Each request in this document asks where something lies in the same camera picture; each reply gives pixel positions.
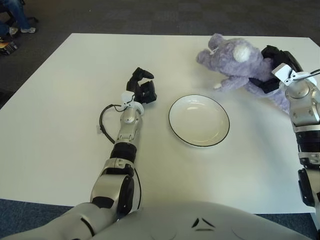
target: table surface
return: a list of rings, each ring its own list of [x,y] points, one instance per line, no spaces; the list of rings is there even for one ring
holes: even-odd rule
[[[244,37],[290,51],[305,71],[320,65],[309,38]],[[157,101],[145,106],[136,168],[144,206],[205,201],[250,213],[304,213],[296,138],[289,117],[244,89],[216,93],[224,76],[196,63],[209,36],[72,34],[0,110],[0,198],[74,206],[91,189],[112,144],[97,131],[101,110],[121,103],[136,67],[154,74]],[[218,145],[183,143],[169,126],[187,94],[218,101],[230,131]],[[115,138],[120,114],[104,125]]]

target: plush toy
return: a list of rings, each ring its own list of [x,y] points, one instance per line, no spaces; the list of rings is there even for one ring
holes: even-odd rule
[[[242,38],[225,40],[217,33],[211,37],[208,47],[210,50],[201,51],[196,61],[209,70],[228,76],[214,86],[216,91],[224,92],[244,87],[257,97],[269,98],[280,109],[289,113],[289,101],[281,89],[265,93],[253,83],[253,79],[262,83],[274,78],[271,73],[274,69],[273,59],[264,58],[258,48]]]

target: black cable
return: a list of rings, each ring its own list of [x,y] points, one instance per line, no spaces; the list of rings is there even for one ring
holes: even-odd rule
[[[107,139],[109,139],[109,141],[112,143],[112,144],[115,144],[115,140],[113,140],[113,138],[107,133],[107,130],[105,129],[105,126],[102,122],[103,120],[103,117],[104,117],[104,114],[105,114],[105,111],[107,111],[108,109],[114,107],[114,109],[121,113],[123,112],[124,110],[126,110],[126,108],[124,108],[123,110],[118,110],[116,107],[121,107],[121,105],[117,105],[117,104],[110,104],[108,106],[106,106],[102,112],[100,113],[100,117],[99,117],[99,125],[100,125],[100,130],[101,132],[106,136]]]
[[[138,175],[138,173],[137,173],[137,170],[134,169],[134,171],[135,171],[136,177],[138,178],[139,188],[140,188],[140,198],[139,198],[139,204],[138,204],[138,208],[137,208],[137,209],[139,209],[140,203],[141,203],[141,194],[142,194],[142,192],[141,192],[141,183],[140,183],[140,178],[139,178],[139,175]]]
[[[320,74],[320,68],[317,69],[317,70],[314,70],[314,71],[310,72],[310,75],[309,75],[309,76],[304,76],[304,77],[301,77],[301,78],[297,78],[297,79],[294,79],[294,81],[302,80],[302,79],[307,79],[307,78],[310,78],[310,77],[313,77],[313,76],[316,76],[316,75],[319,75],[319,74]]]
[[[310,77],[313,77],[313,76],[316,76],[316,75],[319,75],[319,74],[320,74],[320,72],[318,72],[316,74],[311,74],[309,76],[304,76],[304,77],[301,77],[301,78],[297,78],[297,79],[295,79],[295,81],[302,80],[302,79],[307,79],[307,78],[310,78]]]
[[[316,72],[320,72],[320,68],[317,69],[317,70],[314,70],[314,71],[310,72],[310,74],[315,74]]]

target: sneaker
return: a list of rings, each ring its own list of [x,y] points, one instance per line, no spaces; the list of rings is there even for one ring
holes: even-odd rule
[[[16,27],[9,27],[9,34],[11,37],[13,37],[14,35],[16,35],[18,32],[18,28]]]
[[[36,28],[35,27],[30,27],[29,29],[23,29],[21,28],[20,31],[23,34],[34,34],[36,32]]]

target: person's leg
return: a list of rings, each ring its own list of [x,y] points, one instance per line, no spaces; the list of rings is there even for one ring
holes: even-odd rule
[[[22,30],[31,29],[20,0],[0,0],[10,10]]]
[[[5,36],[9,33],[9,26],[0,21],[0,36]]]

